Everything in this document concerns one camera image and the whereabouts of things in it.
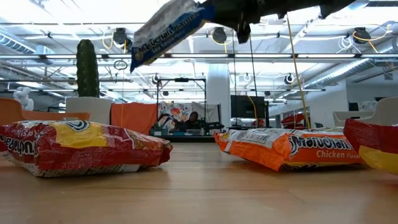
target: maruchan ramen package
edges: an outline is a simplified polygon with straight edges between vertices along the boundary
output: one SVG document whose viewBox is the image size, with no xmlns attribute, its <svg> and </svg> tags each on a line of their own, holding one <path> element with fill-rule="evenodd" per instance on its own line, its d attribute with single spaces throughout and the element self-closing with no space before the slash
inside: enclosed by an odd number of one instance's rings
<svg viewBox="0 0 398 224">
<path fill-rule="evenodd" d="M 223 152 L 274 170 L 362 163 L 343 133 L 265 128 L 229 130 L 215 138 Z"/>
<path fill-rule="evenodd" d="M 215 16 L 214 6 L 193 0 L 171 0 L 134 33 L 132 72 L 148 65 Z"/>
<path fill-rule="evenodd" d="M 347 119 L 344 135 L 370 167 L 398 174 L 397 126 L 380 126 Z"/>
<path fill-rule="evenodd" d="M 135 172 L 170 159 L 170 142 L 89 121 L 0 126 L 0 156 L 34 176 Z"/>
</svg>

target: desk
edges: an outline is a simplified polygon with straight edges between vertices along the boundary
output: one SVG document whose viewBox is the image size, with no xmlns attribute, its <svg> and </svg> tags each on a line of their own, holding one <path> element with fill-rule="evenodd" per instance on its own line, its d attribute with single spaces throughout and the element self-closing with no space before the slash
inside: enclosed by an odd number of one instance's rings
<svg viewBox="0 0 398 224">
<path fill-rule="evenodd" d="M 397 223 L 398 176 L 378 170 L 274 172 L 175 143 L 144 172 L 39 179 L 0 161 L 6 223 Z"/>
</svg>

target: white column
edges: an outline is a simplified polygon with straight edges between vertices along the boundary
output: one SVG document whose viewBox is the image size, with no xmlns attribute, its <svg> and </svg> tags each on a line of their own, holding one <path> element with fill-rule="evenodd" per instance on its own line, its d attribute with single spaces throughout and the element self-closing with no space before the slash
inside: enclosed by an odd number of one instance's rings
<svg viewBox="0 0 398 224">
<path fill-rule="evenodd" d="M 207 103 L 221 105 L 221 124 L 231 126 L 231 93 L 228 64 L 210 64 L 206 78 Z"/>
</svg>

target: person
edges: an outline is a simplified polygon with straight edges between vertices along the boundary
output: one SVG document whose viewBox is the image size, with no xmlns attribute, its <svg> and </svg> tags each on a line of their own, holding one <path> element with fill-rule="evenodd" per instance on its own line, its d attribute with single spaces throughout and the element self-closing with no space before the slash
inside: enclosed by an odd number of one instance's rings
<svg viewBox="0 0 398 224">
<path fill-rule="evenodd" d="M 190 130 L 190 129 L 201 129 L 199 121 L 199 114 L 196 111 L 193 111 L 191 115 L 189 116 L 189 119 L 184 122 L 184 129 L 185 130 Z"/>
</svg>

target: orange chair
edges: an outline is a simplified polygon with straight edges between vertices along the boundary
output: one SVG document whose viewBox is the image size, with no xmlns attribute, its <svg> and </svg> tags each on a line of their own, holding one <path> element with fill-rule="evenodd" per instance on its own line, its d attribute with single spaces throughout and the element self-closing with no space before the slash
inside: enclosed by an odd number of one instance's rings
<svg viewBox="0 0 398 224">
<path fill-rule="evenodd" d="M 17 121 L 40 120 L 61 121 L 65 118 L 89 120 L 90 113 L 52 113 L 22 110 L 22 105 L 14 99 L 0 98 L 0 126 Z"/>
</svg>

